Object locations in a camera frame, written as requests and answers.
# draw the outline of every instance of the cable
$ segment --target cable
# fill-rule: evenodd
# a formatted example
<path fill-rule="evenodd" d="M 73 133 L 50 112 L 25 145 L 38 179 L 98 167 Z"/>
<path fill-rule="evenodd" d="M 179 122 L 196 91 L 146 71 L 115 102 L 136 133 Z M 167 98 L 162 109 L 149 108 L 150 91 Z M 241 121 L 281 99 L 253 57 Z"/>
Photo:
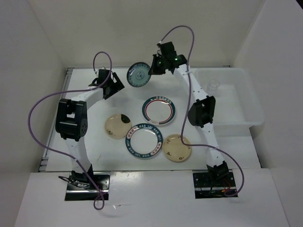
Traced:
<path fill-rule="evenodd" d="M 186 119 L 187 119 L 187 115 L 188 115 L 188 111 L 189 111 L 189 107 L 190 107 L 190 99 L 191 99 L 191 80 L 190 80 L 190 72 L 189 72 L 189 59 L 190 59 L 190 55 L 191 55 L 191 52 L 193 50 L 193 47 L 194 47 L 194 42 L 195 42 L 195 34 L 194 34 L 194 31 L 191 27 L 189 26 L 186 26 L 186 25 L 179 25 L 179 26 L 176 26 L 174 28 L 172 28 L 171 30 L 169 30 L 166 35 L 161 39 L 161 41 L 159 43 L 162 43 L 162 41 L 175 29 L 179 28 L 179 27 L 185 27 L 187 29 L 190 30 L 191 34 L 192 34 L 192 43 L 191 43 L 191 46 L 190 46 L 190 50 L 189 50 L 189 54 L 188 54 L 188 57 L 187 57 L 187 63 L 186 63 L 186 66 L 187 66 L 187 75 L 188 75 L 188 82 L 189 82 L 189 95 L 188 95 L 188 103 L 187 103 L 187 108 L 186 108 L 186 113 L 185 113 L 185 116 L 184 116 L 184 121 L 183 121 L 183 124 L 182 124 L 182 129 L 181 129 L 181 141 L 182 141 L 182 144 L 186 145 L 186 146 L 191 146 L 191 147 L 208 147 L 208 148 L 212 148 L 212 149 L 215 149 L 225 155 L 227 155 L 232 161 L 234 161 L 234 163 L 238 166 L 240 172 L 241 172 L 241 175 L 242 175 L 242 184 L 239 188 L 238 191 L 236 191 L 235 193 L 233 194 L 226 194 L 224 193 L 225 196 L 227 197 L 233 197 L 233 196 L 236 196 L 243 188 L 244 186 L 244 173 L 243 173 L 243 170 L 241 168 L 241 166 L 239 165 L 239 163 L 230 155 L 228 154 L 227 152 L 219 149 L 219 148 L 216 148 L 214 146 L 211 146 L 211 145 L 208 145 L 208 144 L 187 144 L 183 141 L 183 134 L 184 134 L 184 128 L 185 128 L 185 124 L 186 124 Z"/>
<path fill-rule="evenodd" d="M 92 89 L 83 89 L 83 90 L 71 90 L 71 91 L 60 91 L 60 92 L 55 92 L 55 93 L 52 93 L 52 94 L 49 94 L 47 96 L 44 96 L 43 98 L 41 98 L 40 100 L 38 100 L 34 105 L 33 107 L 30 109 L 29 111 L 29 114 L 28 114 L 28 118 L 27 118 L 27 126 L 28 126 L 28 130 L 29 130 L 29 133 L 30 135 L 32 136 L 32 138 L 34 139 L 34 141 L 39 144 L 41 147 L 45 148 L 45 149 L 48 149 L 48 150 L 51 150 L 51 151 L 54 151 L 56 153 L 59 153 L 59 154 L 62 154 L 62 155 L 66 155 L 72 159 L 74 159 L 77 164 L 80 166 L 80 168 L 83 170 L 84 174 L 87 176 L 87 178 L 89 179 L 89 181 L 94 185 L 94 187 L 96 188 L 96 190 L 99 192 L 99 195 L 95 198 L 94 200 L 94 208 L 96 210 L 102 210 L 104 208 L 104 193 L 102 192 L 102 190 L 97 186 L 97 184 L 93 181 L 93 179 L 90 177 L 90 175 L 86 172 L 86 170 L 84 169 L 84 167 L 82 166 L 82 164 L 72 155 L 68 154 L 68 153 L 64 153 L 62 151 L 59 151 L 59 150 L 55 150 L 53 148 L 50 148 L 46 145 L 44 145 L 42 142 L 40 142 L 36 136 L 34 135 L 33 131 L 32 131 L 32 127 L 31 127 L 31 123 L 30 123 L 30 120 L 31 120 L 31 116 L 32 116 L 32 113 L 33 113 L 33 110 L 37 107 L 37 105 L 39 105 L 39 103 L 41 103 L 43 100 L 49 98 L 49 97 L 52 97 L 52 96 L 55 96 L 55 95 L 59 95 L 59 94 L 66 94 L 66 93 L 72 93 L 72 92 L 86 92 L 86 91 L 92 91 L 92 90 L 95 90 L 95 89 L 98 89 L 100 87 L 102 87 L 106 82 L 107 80 L 110 78 L 110 74 L 111 74 L 111 71 L 112 71 L 112 59 L 110 58 L 109 54 L 104 52 L 104 51 L 100 51 L 98 53 L 96 53 L 95 57 L 94 57 L 94 60 L 93 60 L 93 65 L 95 65 L 95 59 L 97 57 L 97 55 L 99 55 L 100 53 L 103 53 L 105 54 L 108 59 L 109 59 L 109 62 L 110 62 L 110 69 L 109 69 L 109 73 L 108 73 L 108 76 L 106 77 L 106 79 L 103 81 L 103 83 L 101 83 L 99 86 L 97 87 L 94 87 Z M 102 200 L 102 206 L 101 208 L 98 208 L 96 207 L 96 202 L 101 199 Z"/>

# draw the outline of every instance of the saucer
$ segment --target saucer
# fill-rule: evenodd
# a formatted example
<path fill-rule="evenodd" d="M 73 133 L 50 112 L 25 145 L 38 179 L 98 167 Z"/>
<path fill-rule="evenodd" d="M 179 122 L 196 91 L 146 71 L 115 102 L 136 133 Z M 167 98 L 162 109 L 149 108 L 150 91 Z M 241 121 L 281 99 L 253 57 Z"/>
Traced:
<path fill-rule="evenodd" d="M 187 144 L 190 142 L 183 137 L 183 141 Z M 191 147 L 182 144 L 181 136 L 173 134 L 168 136 L 163 144 L 164 155 L 173 162 L 184 162 L 191 153 Z"/>
<path fill-rule="evenodd" d="M 163 137 L 154 125 L 141 123 L 128 131 L 125 144 L 133 156 L 149 158 L 159 152 L 163 144 Z"/>
<path fill-rule="evenodd" d="M 127 82 L 133 87 L 142 87 L 151 79 L 148 75 L 150 66 L 144 62 L 133 64 L 127 71 Z"/>
<path fill-rule="evenodd" d="M 123 138 L 131 127 L 132 122 L 124 114 L 114 114 L 110 116 L 104 125 L 107 135 L 114 139 Z"/>
<path fill-rule="evenodd" d="M 142 114 L 148 123 L 165 125 L 174 119 L 176 108 L 168 98 L 155 96 L 145 101 L 142 106 Z"/>

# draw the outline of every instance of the purple cable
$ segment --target purple cable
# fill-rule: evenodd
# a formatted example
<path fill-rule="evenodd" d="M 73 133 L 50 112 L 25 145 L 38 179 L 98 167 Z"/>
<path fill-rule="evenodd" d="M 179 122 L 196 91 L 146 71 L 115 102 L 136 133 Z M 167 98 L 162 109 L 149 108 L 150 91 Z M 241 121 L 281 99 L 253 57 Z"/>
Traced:
<path fill-rule="evenodd" d="M 93 181 L 93 179 L 90 177 L 90 175 L 86 172 L 86 170 L 84 169 L 83 165 L 72 155 L 70 154 L 67 154 L 67 153 L 64 153 L 62 151 L 59 151 L 59 150 L 55 150 L 53 148 L 50 148 L 46 145 L 44 145 L 43 143 L 41 143 L 37 138 L 36 136 L 34 135 L 33 131 L 32 131 L 32 127 L 31 127 L 31 124 L 30 124 L 30 119 L 31 119 L 31 116 L 32 116 L 32 113 L 33 113 L 33 110 L 37 107 L 37 105 L 42 102 L 43 100 L 47 99 L 48 97 L 52 97 L 52 96 L 55 96 L 55 95 L 59 95 L 59 94 L 65 94 L 65 93 L 71 93 L 71 92 L 85 92 L 85 91 L 91 91 L 91 90 L 95 90 L 99 87 L 102 87 L 106 82 L 107 80 L 110 78 L 110 74 L 111 74 L 111 71 L 112 71 L 112 59 L 110 58 L 110 56 L 108 55 L 108 53 L 104 52 L 104 51 L 100 51 L 98 53 L 96 53 L 95 57 L 94 57 L 94 60 L 93 60 L 93 66 L 94 66 L 94 71 L 95 71 L 95 59 L 96 57 L 99 55 L 99 54 L 105 54 L 108 59 L 109 59 L 109 62 L 110 62 L 110 69 L 109 69 L 109 74 L 108 76 L 106 77 L 106 79 L 104 80 L 103 83 L 101 83 L 99 86 L 97 87 L 94 87 L 93 89 L 83 89 L 83 90 L 71 90 L 71 91 L 60 91 L 60 92 L 55 92 L 55 93 L 52 93 L 52 94 L 49 94 L 43 98 L 41 98 L 39 101 L 37 101 L 33 107 L 30 109 L 29 111 L 29 114 L 28 114 L 28 118 L 27 118 L 27 126 L 28 126 L 28 130 L 29 130 L 29 133 L 30 135 L 33 137 L 34 141 L 39 144 L 41 147 L 45 148 L 45 149 L 48 149 L 48 150 L 51 150 L 51 151 L 54 151 L 56 153 L 59 153 L 59 154 L 62 154 L 62 155 L 66 155 L 72 159 L 74 159 L 77 164 L 80 166 L 80 168 L 83 170 L 84 174 L 87 176 L 87 178 L 89 179 L 89 181 L 94 185 L 94 187 L 96 188 L 96 190 L 99 192 L 99 195 L 95 198 L 94 200 L 94 208 L 96 210 L 102 210 L 104 208 L 104 193 L 102 192 L 102 190 L 96 185 L 96 183 Z M 96 207 L 96 202 L 101 199 L 102 200 L 102 207 L 101 208 L 98 208 Z"/>
<path fill-rule="evenodd" d="M 188 54 L 188 57 L 187 57 L 187 71 L 188 71 L 189 70 L 189 58 L 190 58 L 191 52 L 192 52 L 193 47 L 194 47 L 194 42 L 195 42 L 195 34 L 194 34 L 193 29 L 190 28 L 189 26 L 186 26 L 186 25 L 176 26 L 176 27 L 172 28 L 169 32 L 167 32 L 166 35 L 161 39 L 160 42 L 162 43 L 162 41 L 169 35 L 169 33 L 171 33 L 173 30 L 175 30 L 175 29 L 177 29 L 179 27 L 188 28 L 190 30 L 192 36 L 193 36 L 193 41 L 191 43 L 189 54 Z M 242 188 L 244 186 L 244 173 L 243 173 L 243 170 L 242 170 L 241 166 L 239 165 L 239 163 L 230 154 L 228 154 L 227 152 L 225 152 L 225 151 L 223 151 L 223 150 L 221 150 L 219 148 L 216 148 L 214 146 L 211 146 L 211 145 L 208 145 L 208 144 L 187 144 L 187 143 L 185 143 L 183 141 L 183 134 L 184 134 L 184 129 L 185 129 L 185 124 L 186 124 L 186 119 L 187 119 L 188 111 L 189 111 L 189 108 L 190 108 L 190 99 L 191 99 L 191 80 L 190 80 L 189 71 L 188 71 L 188 82 L 189 82 L 189 95 L 188 95 L 188 103 L 187 103 L 186 113 L 185 113 L 184 121 L 183 121 L 183 124 L 182 124 L 182 129 L 181 129 L 181 141 L 186 146 L 191 146 L 191 147 L 208 147 L 208 148 L 216 149 L 217 151 L 220 151 L 221 153 L 227 155 L 232 161 L 234 161 L 234 163 L 240 169 L 240 172 L 241 172 L 241 175 L 242 175 L 242 184 L 241 184 L 239 190 L 236 191 L 235 193 L 233 193 L 233 194 L 227 194 L 227 192 L 225 192 L 224 195 L 227 196 L 227 197 L 235 196 L 235 195 L 237 195 L 242 190 Z"/>

